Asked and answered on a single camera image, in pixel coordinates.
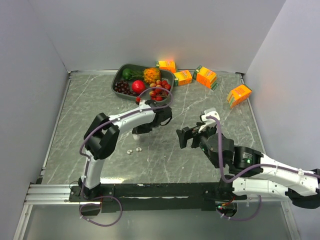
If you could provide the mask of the white oval charging case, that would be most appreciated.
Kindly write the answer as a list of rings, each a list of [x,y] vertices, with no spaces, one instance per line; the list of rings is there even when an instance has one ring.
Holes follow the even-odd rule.
[[[140,136],[138,134],[133,134],[132,136],[133,136],[133,139],[136,141],[140,139]]]

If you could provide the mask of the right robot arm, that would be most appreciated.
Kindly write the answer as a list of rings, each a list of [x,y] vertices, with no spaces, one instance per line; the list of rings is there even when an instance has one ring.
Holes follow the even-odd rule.
[[[192,140],[212,165],[220,171],[218,187],[223,199],[257,195],[291,201],[296,207],[316,209],[320,206],[320,170],[303,170],[280,163],[250,147],[235,145],[226,138],[221,126],[203,122],[195,127],[176,130],[181,149]]]

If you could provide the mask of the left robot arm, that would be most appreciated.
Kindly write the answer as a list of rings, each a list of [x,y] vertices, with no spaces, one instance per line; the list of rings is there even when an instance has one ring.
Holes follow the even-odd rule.
[[[149,133],[171,119],[170,106],[157,106],[154,100],[142,100],[138,107],[120,114],[98,114],[86,131],[79,150],[80,155],[86,158],[78,181],[81,196],[87,201],[98,197],[105,159],[114,152],[121,134],[130,130],[134,135]]]

